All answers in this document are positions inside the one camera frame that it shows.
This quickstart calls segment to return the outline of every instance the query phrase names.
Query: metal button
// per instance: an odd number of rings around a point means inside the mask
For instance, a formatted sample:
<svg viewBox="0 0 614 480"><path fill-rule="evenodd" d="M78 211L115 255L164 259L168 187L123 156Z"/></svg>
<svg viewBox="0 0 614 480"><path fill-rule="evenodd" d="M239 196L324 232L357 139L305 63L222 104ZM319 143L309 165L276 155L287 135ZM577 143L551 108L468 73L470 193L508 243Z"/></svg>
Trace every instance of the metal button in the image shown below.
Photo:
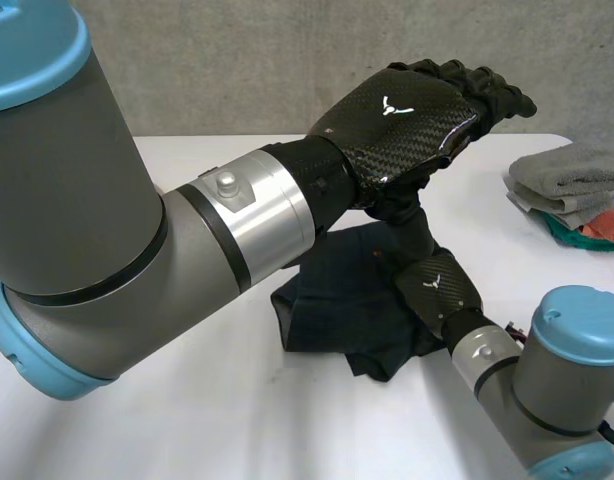
<svg viewBox="0 0 614 480"><path fill-rule="evenodd" d="M218 194L221 197L229 198L238 194L239 187L236 182L236 175L231 172L221 172L216 177Z"/></svg>

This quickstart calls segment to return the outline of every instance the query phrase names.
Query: white logo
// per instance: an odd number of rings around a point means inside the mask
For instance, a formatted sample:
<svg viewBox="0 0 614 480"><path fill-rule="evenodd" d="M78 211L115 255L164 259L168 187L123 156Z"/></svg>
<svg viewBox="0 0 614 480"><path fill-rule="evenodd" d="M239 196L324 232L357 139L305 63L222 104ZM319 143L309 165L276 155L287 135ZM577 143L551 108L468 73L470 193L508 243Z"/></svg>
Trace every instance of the white logo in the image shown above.
<svg viewBox="0 0 614 480"><path fill-rule="evenodd" d="M389 101L389 99L387 98L387 96L385 95L383 97L383 108L385 109L385 111L383 112L384 116L389 115L390 113L411 113L414 111L413 108L405 108L404 110L398 110L396 107L392 107L391 105L389 105L387 102Z"/></svg>
<svg viewBox="0 0 614 480"><path fill-rule="evenodd" d="M423 287L433 287L436 290L438 290L438 287L440 286L440 273L438 274L438 278L436 279L435 282L431 282L431 283L425 283L423 282Z"/></svg>

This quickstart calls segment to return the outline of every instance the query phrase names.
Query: gray wall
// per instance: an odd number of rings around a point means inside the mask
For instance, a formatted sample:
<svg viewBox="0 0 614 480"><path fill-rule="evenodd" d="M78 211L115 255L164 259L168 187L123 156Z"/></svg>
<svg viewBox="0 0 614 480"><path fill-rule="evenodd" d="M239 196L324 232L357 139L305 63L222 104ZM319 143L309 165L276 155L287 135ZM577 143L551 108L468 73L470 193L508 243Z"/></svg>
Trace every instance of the gray wall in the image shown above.
<svg viewBox="0 0 614 480"><path fill-rule="evenodd" d="M488 65L499 131L614 143L614 0L74 0L135 135L301 133L391 61Z"/></svg>

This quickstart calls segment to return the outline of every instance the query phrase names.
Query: orange towel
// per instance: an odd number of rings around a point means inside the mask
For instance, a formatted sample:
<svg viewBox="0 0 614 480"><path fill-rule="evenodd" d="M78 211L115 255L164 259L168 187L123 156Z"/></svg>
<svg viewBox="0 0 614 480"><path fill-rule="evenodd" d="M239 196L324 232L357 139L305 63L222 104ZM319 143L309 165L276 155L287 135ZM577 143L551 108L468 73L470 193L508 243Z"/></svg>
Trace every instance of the orange towel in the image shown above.
<svg viewBox="0 0 614 480"><path fill-rule="evenodd" d="M580 233L589 238L602 238L614 242L614 210L601 213L587 225L583 225Z"/></svg>

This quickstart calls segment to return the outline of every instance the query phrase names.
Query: green towel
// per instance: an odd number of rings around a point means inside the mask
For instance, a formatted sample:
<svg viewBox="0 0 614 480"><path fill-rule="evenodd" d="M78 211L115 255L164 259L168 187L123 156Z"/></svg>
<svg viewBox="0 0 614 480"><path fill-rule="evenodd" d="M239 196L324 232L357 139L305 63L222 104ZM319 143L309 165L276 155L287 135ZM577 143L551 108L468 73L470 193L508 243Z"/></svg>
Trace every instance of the green towel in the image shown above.
<svg viewBox="0 0 614 480"><path fill-rule="evenodd" d="M609 240L599 240L595 238L585 237L578 233L578 230L569 230L562 223L556 220L552 215L539 212L547 221L547 226L552 236L556 240L560 240L566 245L585 250L594 250L596 252L613 252L614 243Z"/></svg>

